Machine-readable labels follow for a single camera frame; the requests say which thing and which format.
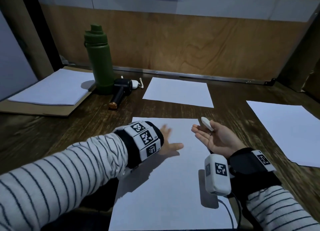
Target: wooden table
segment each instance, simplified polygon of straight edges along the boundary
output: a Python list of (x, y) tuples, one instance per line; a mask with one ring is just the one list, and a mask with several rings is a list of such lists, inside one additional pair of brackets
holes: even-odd
[[(117, 111), (108, 109), (111, 96), (93, 93), (69, 117), (0, 114), (0, 174), (62, 151), (72, 143), (109, 133), (117, 126), (130, 123), (134, 116), (199, 120), (205, 116), (229, 127), (247, 146), (261, 150), (278, 170), (277, 176), (283, 186), (320, 221), (320, 169), (290, 162), (246, 103), (246, 100), (251, 100), (302, 105), (320, 118), (320, 104), (316, 101), (279, 83), (266, 87), (189, 78), (180, 79), (208, 84), (213, 109), (143, 100), (154, 75), (133, 72), (117, 72), (117, 75), (136, 80), (142, 77), (145, 86), (126, 97)], [(160, 75), (156, 77), (178, 79)], [(112, 195), (115, 195), (115, 190), (107, 189)], [(112, 205), (113, 201), (101, 201), (100, 207), (110, 203)]]

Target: bottle cap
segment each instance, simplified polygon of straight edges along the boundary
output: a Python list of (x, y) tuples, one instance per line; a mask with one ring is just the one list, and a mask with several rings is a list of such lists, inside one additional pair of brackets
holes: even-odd
[(91, 25), (91, 30), (84, 34), (84, 41), (87, 43), (108, 43), (107, 35), (103, 32), (102, 26)]

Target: striped sleeve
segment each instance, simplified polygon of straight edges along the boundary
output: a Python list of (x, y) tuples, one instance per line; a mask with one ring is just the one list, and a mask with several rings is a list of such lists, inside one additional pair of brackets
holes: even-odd
[(263, 230), (320, 230), (319, 223), (281, 186), (250, 194), (247, 208)]
[(125, 144), (110, 133), (1, 175), (0, 230), (40, 230), (122, 176), (127, 163)]

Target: white box device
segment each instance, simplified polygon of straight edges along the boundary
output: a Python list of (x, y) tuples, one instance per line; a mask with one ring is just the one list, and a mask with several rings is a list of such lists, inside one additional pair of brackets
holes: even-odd
[(208, 193), (226, 196), (231, 193), (228, 162), (218, 154), (210, 154), (204, 161), (205, 189)]

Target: brown folder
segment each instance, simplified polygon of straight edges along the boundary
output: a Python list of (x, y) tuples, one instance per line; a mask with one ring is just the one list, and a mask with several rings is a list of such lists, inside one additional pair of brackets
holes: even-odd
[[(80, 72), (92, 72), (91, 70), (78, 69), (66, 66), (64, 69)], [(53, 106), (53, 105), (38, 105), (24, 102), (11, 102), (3, 100), (0, 102), (0, 112), (27, 114), (27, 115), (48, 115), (48, 116), (68, 116), (77, 108), (84, 99), (86, 99), (95, 89), (93, 86), (87, 94), (85, 94), (74, 106)]]

